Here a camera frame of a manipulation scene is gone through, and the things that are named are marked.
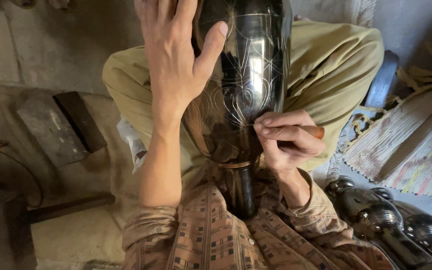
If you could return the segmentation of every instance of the brass ring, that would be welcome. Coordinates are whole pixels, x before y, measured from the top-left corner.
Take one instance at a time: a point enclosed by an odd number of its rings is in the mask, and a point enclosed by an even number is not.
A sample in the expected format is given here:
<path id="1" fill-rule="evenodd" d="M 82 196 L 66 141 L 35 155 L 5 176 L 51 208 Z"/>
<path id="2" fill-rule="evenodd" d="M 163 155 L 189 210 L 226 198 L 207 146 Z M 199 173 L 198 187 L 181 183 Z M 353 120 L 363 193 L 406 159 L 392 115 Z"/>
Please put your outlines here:
<path id="1" fill-rule="evenodd" d="M 243 168 L 243 167 L 251 165 L 251 161 L 247 161 L 247 162 L 243 162 L 243 163 L 237 163 L 237 164 L 219 163 L 218 165 L 219 165 L 219 167 L 226 168 L 226 169 L 238 169 L 238 168 Z"/>

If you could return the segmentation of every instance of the white plastic bag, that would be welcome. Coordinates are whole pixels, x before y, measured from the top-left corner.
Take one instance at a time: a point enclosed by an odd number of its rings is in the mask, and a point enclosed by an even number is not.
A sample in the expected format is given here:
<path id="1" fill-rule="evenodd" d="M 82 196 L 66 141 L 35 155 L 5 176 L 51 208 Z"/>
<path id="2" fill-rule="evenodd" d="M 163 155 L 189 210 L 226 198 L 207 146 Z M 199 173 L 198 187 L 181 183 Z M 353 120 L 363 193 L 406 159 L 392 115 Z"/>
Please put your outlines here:
<path id="1" fill-rule="evenodd" d="M 133 128 L 133 125 L 131 125 L 131 123 L 126 120 L 123 115 L 121 115 L 121 121 L 117 123 L 116 128 L 119 132 L 119 136 L 121 136 L 121 139 L 129 144 L 132 162 L 134 163 L 134 169 L 132 170 L 132 174 L 134 175 L 136 170 L 143 165 L 146 158 L 146 155 L 139 158 L 137 154 L 147 152 L 146 146 L 143 144 L 141 137 Z"/>

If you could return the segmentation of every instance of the hand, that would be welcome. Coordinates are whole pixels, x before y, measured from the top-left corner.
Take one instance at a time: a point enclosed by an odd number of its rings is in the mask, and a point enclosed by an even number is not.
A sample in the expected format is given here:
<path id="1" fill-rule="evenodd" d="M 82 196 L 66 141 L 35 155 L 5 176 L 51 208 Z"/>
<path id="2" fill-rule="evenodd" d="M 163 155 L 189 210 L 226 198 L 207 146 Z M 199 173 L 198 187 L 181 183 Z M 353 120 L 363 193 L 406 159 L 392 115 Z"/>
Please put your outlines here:
<path id="1" fill-rule="evenodd" d="M 203 91 L 223 50 L 228 25 L 209 30 L 196 58 L 191 45 L 197 0 L 135 0 L 149 64 L 153 112 L 182 117 Z"/>
<path id="2" fill-rule="evenodd" d="M 264 161 L 278 178 L 294 174 L 297 167 L 318 156 L 325 143 L 298 126 L 316 126 L 300 109 L 287 113 L 267 112 L 254 121 L 254 129 L 264 150 Z"/>

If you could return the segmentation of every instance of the rug fringe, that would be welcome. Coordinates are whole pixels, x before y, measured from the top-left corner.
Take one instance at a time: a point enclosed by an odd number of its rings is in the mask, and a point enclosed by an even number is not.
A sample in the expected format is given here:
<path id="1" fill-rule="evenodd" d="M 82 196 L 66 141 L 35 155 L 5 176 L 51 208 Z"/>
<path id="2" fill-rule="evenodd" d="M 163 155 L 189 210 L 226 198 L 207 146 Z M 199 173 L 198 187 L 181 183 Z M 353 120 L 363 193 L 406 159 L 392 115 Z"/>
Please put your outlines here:
<path id="1" fill-rule="evenodd" d="M 356 25 L 366 28 L 371 28 L 373 26 L 376 2 L 378 2 L 378 0 L 361 0 Z"/>

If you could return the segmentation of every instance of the fingernail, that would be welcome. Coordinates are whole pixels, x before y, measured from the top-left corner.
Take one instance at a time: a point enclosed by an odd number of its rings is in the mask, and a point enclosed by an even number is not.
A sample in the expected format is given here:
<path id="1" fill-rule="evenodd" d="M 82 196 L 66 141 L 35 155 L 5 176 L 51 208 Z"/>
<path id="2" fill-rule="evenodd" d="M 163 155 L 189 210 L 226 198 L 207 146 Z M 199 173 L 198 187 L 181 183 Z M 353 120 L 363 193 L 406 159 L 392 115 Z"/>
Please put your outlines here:
<path id="1" fill-rule="evenodd" d="M 226 36 L 226 34 L 228 33 L 228 24 L 226 24 L 226 22 L 222 21 L 219 24 L 219 31 L 221 31 L 221 34 L 223 34 L 223 36 Z"/>

